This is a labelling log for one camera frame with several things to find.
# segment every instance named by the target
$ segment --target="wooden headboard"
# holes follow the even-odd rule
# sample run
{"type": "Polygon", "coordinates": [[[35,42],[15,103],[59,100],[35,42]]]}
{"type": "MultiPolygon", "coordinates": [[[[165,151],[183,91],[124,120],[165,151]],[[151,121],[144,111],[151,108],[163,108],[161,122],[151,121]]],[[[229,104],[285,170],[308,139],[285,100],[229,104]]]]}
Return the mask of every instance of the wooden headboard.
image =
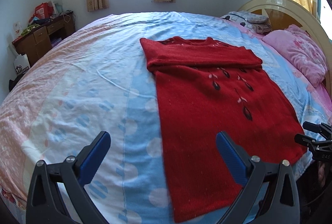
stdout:
{"type": "Polygon", "coordinates": [[[272,30],[286,29],[295,24],[305,30],[322,49],[326,56],[328,68],[324,84],[332,96],[332,44],[318,20],[304,7],[292,0],[251,0],[240,10],[269,17],[272,30]]]}

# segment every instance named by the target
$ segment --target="pink floral pillow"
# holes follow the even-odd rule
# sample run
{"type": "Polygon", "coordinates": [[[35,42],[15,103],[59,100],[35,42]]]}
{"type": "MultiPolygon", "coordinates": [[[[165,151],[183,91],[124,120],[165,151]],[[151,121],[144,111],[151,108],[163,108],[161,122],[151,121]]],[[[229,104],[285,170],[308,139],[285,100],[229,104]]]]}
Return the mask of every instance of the pink floral pillow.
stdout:
{"type": "Polygon", "coordinates": [[[326,57],[307,32],[292,24],[285,30],[276,30],[263,41],[272,46],[316,88],[327,72],[326,57]]]}

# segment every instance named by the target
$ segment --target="white paper bag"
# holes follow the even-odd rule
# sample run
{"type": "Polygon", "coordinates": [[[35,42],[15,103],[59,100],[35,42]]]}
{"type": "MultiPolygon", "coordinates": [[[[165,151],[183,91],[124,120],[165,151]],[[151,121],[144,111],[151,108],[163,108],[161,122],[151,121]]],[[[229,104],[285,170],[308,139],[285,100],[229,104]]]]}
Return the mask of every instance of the white paper bag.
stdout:
{"type": "Polygon", "coordinates": [[[14,61],[14,67],[15,67],[17,76],[21,75],[22,73],[27,72],[30,69],[30,64],[29,64],[27,55],[19,54],[19,56],[17,56],[14,61]]]}

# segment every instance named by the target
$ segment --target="desk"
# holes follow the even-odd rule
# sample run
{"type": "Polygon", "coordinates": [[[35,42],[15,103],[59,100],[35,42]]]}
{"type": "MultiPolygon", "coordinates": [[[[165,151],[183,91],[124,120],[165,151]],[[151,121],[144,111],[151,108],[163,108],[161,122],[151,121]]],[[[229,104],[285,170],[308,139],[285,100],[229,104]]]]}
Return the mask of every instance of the desk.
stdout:
{"type": "Polygon", "coordinates": [[[67,11],[65,15],[56,17],[45,23],[21,39],[13,43],[18,54],[26,54],[30,66],[33,66],[49,50],[52,49],[51,41],[62,38],[64,40],[75,32],[73,12],[67,11]]]}

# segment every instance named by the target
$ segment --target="red bag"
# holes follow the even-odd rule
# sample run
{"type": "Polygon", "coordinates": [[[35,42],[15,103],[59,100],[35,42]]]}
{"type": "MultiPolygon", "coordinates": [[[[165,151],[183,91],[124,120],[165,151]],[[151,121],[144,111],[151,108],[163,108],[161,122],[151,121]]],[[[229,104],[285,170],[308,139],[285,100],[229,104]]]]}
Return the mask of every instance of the red bag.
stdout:
{"type": "Polygon", "coordinates": [[[42,3],[35,8],[35,14],[40,19],[49,18],[53,14],[53,7],[49,6],[48,3],[42,3]]]}

